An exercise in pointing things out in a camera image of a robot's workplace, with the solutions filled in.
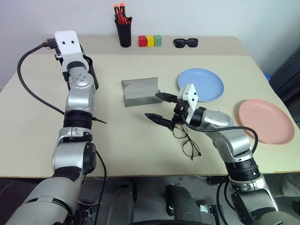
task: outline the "table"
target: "table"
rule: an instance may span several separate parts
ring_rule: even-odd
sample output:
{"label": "table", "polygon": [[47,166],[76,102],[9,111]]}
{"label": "table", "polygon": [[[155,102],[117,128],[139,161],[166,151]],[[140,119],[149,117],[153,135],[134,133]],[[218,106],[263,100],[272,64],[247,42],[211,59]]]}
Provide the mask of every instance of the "table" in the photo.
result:
{"label": "table", "polygon": [[[79,36],[86,54],[93,59],[100,88],[96,92],[93,142],[105,161],[108,176],[132,175],[221,175],[225,165],[210,138],[189,130],[202,156],[191,161],[181,150],[181,141],[165,127],[144,116],[156,113],[171,119],[174,104],[124,107],[121,80],[158,77],[162,92],[177,95],[177,77],[188,68],[205,68],[221,77],[223,95],[198,103],[232,116],[239,125],[238,108],[250,98],[270,101],[291,118],[260,68],[234,37],[199,37],[196,49],[172,46],[175,37],[163,37],[161,47],[139,48],[133,37],[128,49],[115,36]],[[22,75],[31,90],[64,110],[68,94],[61,66],[52,51],[41,50],[23,63]],[[44,178],[53,174],[52,154],[63,116],[41,104],[21,86],[15,74],[0,93],[1,177]],[[259,142],[255,160],[263,173],[300,171],[300,131],[285,145]],[[103,176],[101,163],[91,176]]]}

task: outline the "black pen holder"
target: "black pen holder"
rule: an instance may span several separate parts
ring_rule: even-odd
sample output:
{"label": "black pen holder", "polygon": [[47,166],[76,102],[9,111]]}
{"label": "black pen holder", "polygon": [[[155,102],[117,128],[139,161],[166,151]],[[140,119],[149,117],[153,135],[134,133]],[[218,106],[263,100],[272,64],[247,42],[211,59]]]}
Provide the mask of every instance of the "black pen holder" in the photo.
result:
{"label": "black pen holder", "polygon": [[124,48],[131,46],[131,20],[132,17],[128,17],[128,24],[124,25],[118,24],[117,21],[114,20],[118,30],[120,45]]}

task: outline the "green block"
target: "green block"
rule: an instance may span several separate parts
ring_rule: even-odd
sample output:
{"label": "green block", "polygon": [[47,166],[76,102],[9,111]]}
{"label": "green block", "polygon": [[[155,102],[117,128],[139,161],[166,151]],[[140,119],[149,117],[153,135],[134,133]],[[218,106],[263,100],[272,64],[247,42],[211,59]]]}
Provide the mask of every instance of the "green block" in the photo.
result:
{"label": "green block", "polygon": [[154,35],[154,46],[161,46],[161,35]]}

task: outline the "blue plate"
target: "blue plate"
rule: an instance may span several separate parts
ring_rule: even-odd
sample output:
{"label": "blue plate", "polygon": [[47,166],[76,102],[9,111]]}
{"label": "blue plate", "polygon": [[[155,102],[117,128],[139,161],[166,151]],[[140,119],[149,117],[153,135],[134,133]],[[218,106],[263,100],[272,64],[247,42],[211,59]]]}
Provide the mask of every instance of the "blue plate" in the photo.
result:
{"label": "blue plate", "polygon": [[189,83],[193,83],[196,88],[198,102],[215,100],[224,92],[221,78],[206,69],[192,68],[183,71],[178,77],[178,85],[182,88]]}

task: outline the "red block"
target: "red block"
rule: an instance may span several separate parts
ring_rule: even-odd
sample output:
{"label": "red block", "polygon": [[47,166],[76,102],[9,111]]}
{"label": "red block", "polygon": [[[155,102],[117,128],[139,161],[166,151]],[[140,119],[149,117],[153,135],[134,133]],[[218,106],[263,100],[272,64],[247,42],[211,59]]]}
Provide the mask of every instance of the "red block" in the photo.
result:
{"label": "red block", "polygon": [[139,47],[147,46],[147,38],[146,36],[139,36]]}

